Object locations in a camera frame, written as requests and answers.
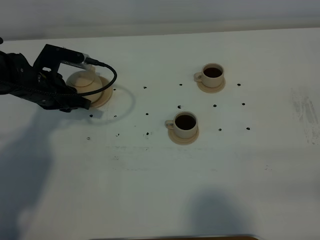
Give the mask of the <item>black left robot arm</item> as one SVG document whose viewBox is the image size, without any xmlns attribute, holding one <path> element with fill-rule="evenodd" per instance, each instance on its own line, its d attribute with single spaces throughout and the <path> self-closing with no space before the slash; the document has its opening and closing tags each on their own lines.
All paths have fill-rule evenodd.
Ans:
<svg viewBox="0 0 320 240">
<path fill-rule="evenodd" d="M 80 64 L 82 53 L 46 44 L 33 65 L 17 53 L 0 53 L 0 94 L 33 102 L 45 110 L 69 113 L 88 110 L 91 101 L 68 86 L 58 69 L 61 63 Z"/>
</svg>

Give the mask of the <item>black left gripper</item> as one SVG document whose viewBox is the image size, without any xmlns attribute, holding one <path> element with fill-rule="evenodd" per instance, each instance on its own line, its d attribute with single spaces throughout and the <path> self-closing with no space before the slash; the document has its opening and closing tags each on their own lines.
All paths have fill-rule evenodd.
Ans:
<svg viewBox="0 0 320 240">
<path fill-rule="evenodd" d="M 90 108 L 90 100 L 73 95 L 77 93 L 76 89 L 65 84 L 58 73 L 60 61 L 54 60 L 51 53 L 41 52 L 33 65 L 21 53 L 11 53 L 9 58 L 15 70 L 10 78 L 11 95 L 36 103 L 45 110 L 70 113 L 72 110 Z"/>
</svg>

